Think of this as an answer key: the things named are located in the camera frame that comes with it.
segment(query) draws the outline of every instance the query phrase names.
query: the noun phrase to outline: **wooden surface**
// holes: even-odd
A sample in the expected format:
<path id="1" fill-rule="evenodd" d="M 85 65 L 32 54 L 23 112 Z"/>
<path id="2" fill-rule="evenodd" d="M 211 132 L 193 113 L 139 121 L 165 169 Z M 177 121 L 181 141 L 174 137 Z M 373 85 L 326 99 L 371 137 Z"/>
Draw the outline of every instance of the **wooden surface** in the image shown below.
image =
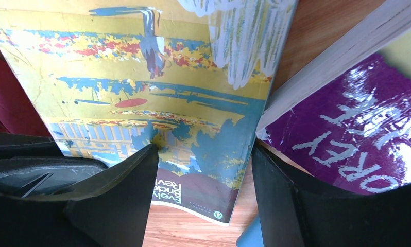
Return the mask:
<path id="1" fill-rule="evenodd" d="M 384 0 L 300 0 L 272 90 L 276 90 L 343 36 Z M 229 227 L 184 211 L 151 206 L 144 247 L 227 247 L 257 215 L 251 166 L 248 167 Z"/>

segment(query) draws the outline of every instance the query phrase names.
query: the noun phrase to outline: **publisher logo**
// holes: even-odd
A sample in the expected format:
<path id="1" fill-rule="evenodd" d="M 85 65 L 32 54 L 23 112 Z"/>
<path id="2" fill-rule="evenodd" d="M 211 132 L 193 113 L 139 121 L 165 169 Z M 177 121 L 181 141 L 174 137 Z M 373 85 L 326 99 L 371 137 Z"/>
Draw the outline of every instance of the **publisher logo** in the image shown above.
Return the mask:
<path id="1" fill-rule="evenodd" d="M 215 211 L 214 216 L 216 219 L 222 219 L 222 213 L 219 211 Z"/>

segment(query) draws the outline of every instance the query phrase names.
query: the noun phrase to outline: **purple band on book cover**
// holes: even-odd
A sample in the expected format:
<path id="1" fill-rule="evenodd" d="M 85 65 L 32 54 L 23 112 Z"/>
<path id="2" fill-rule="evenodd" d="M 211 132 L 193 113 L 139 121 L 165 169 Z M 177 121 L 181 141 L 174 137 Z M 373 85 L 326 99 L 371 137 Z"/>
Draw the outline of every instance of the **purple band on book cover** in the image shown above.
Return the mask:
<path id="1" fill-rule="evenodd" d="M 266 128 L 315 177 L 378 193 L 411 183 L 411 80 L 373 54 Z"/>

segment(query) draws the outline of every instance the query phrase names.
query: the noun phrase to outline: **red cloth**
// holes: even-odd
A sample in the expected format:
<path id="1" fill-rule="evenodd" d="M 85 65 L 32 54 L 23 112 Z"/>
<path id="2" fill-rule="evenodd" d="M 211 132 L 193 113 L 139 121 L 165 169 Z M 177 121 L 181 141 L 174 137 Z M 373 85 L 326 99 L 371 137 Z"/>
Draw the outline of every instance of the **red cloth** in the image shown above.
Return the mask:
<path id="1" fill-rule="evenodd" d="M 51 136 L 8 64 L 0 60 L 0 131 Z"/>

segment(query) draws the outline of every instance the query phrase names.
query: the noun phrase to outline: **book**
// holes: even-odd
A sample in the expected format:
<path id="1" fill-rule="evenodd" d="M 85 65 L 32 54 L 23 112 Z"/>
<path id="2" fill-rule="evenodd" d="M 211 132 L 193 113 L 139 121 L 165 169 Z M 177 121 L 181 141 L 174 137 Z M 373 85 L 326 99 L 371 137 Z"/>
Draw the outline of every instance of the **book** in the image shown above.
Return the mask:
<path id="1" fill-rule="evenodd" d="M 0 1 L 0 49 L 64 155 L 157 144 L 153 204 L 228 225 L 296 4 Z"/>
<path id="2" fill-rule="evenodd" d="M 256 133 L 352 192 L 411 183 L 411 0 L 387 0 L 289 79 Z"/>

